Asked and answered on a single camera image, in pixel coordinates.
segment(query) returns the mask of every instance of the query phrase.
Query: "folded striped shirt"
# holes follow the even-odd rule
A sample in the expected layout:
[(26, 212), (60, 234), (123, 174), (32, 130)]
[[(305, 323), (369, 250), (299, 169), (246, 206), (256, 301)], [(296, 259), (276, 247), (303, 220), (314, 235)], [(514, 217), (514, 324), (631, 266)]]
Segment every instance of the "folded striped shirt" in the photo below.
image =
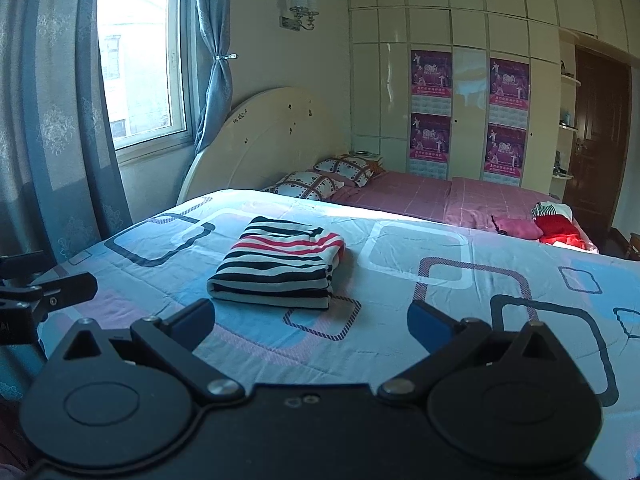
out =
[(321, 227), (258, 217), (231, 247), (207, 290), (218, 300), (328, 308), (344, 239)]
[(555, 202), (538, 202), (531, 210), (531, 214), (534, 218), (536, 216), (562, 215), (567, 218), (569, 222), (574, 220), (574, 213), (567, 204)]

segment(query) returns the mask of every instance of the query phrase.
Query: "lamp shade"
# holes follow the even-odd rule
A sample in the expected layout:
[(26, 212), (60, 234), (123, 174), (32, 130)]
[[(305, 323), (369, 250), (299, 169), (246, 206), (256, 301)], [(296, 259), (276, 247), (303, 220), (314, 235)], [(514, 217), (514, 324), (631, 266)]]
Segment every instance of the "lamp shade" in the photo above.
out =
[(311, 12), (318, 12), (318, 0), (306, 0), (306, 8)]
[(306, 0), (291, 0), (291, 7), (302, 7), (306, 9)]

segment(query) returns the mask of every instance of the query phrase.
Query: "wooden door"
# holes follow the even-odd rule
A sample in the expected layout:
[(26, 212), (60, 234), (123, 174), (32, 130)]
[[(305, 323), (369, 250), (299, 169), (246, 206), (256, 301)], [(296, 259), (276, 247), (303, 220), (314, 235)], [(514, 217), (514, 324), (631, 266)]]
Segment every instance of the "wooden door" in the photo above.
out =
[(604, 243), (618, 202), (629, 135), (629, 67), (576, 49), (576, 139), (565, 202), (598, 246)]

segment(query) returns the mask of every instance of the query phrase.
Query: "pink cloth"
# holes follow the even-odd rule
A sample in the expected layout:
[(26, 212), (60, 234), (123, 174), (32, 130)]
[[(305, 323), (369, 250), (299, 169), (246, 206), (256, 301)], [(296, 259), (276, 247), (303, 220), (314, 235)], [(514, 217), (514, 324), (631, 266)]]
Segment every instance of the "pink cloth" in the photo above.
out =
[(505, 231), (507, 236), (522, 238), (523, 240), (538, 240), (543, 232), (535, 221), (525, 218), (494, 217), (495, 225), (500, 231)]
[(387, 171), (364, 187), (339, 189), (329, 202), (442, 222), (450, 187), (447, 180)]
[(538, 202), (557, 200), (521, 187), (454, 177), (444, 221), (450, 225), (495, 233), (491, 215), (533, 220), (531, 209)]

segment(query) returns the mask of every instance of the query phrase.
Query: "blue patterned bedspread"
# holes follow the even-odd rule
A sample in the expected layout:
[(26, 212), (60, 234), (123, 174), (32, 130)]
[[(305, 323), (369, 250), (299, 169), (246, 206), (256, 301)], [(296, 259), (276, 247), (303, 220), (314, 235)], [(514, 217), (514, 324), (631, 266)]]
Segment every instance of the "blue patterned bedspread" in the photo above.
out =
[[(206, 281), (256, 216), (341, 234), (348, 250), (327, 311), (215, 301), (216, 327), (195, 354), (241, 381), (383, 380), (427, 355), (407, 326), (414, 298), (455, 319), (519, 330), (546, 322), (604, 406), (588, 463), (607, 480), (640, 475), (638, 263), (383, 212), (224, 190), (159, 214), (83, 251), (48, 276), (89, 271), (93, 301), (40, 327), (50, 353), (71, 324), (124, 328), (207, 297)], [(493, 301), (496, 295), (509, 296)]]

